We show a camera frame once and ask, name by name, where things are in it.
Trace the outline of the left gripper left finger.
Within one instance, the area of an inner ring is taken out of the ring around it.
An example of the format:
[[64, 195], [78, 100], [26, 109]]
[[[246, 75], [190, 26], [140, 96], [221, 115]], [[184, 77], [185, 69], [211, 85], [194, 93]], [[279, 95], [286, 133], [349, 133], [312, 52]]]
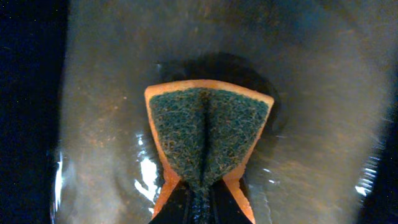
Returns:
[[186, 182], [179, 182], [160, 212], [149, 224], [192, 224], [192, 205], [195, 194]]

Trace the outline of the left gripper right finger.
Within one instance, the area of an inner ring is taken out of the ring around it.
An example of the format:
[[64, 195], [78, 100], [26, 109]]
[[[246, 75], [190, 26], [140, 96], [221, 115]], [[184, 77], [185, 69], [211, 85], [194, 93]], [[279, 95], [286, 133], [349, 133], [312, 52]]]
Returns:
[[210, 188], [210, 208], [212, 224], [252, 224], [223, 180]]

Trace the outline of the orange green scrub sponge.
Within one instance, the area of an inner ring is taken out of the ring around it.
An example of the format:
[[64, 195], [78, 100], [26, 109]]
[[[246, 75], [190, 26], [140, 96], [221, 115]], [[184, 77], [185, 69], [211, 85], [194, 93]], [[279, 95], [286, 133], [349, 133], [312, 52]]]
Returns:
[[223, 180], [254, 223], [240, 180], [271, 113], [273, 97], [216, 80], [152, 85], [144, 96], [165, 180], [152, 219], [181, 181], [195, 194], [193, 223], [211, 223], [210, 188]]

